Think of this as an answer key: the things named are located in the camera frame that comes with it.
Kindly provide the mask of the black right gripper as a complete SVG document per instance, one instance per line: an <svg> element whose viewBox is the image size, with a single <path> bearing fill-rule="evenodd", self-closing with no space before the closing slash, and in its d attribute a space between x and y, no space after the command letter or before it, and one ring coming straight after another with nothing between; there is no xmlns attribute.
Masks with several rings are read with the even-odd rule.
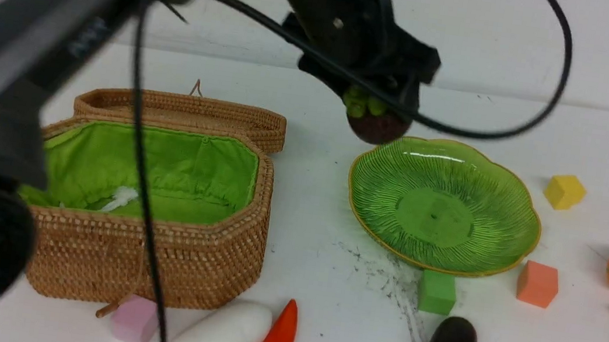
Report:
<svg viewBox="0 0 609 342"><path fill-rule="evenodd" d="M352 69L401 104L417 110L419 87L422 83L431 83L438 74L442 66L440 54L437 49L423 44L400 27L397 27L395 35L397 47L393 54L365 61ZM351 86L351 81L323 66L309 54L301 55L297 68L316 78L338 96L344 95Z"/></svg>

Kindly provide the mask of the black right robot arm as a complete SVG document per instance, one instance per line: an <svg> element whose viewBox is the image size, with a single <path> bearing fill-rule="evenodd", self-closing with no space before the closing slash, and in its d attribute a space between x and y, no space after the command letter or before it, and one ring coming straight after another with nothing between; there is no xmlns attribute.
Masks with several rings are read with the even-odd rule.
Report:
<svg viewBox="0 0 609 342"><path fill-rule="evenodd" d="M419 87L439 70L440 57L397 25L392 0L287 0L283 28L305 40L332 63L305 55L302 71L341 95L349 85L343 70L370 83L402 110L419 108Z"/></svg>

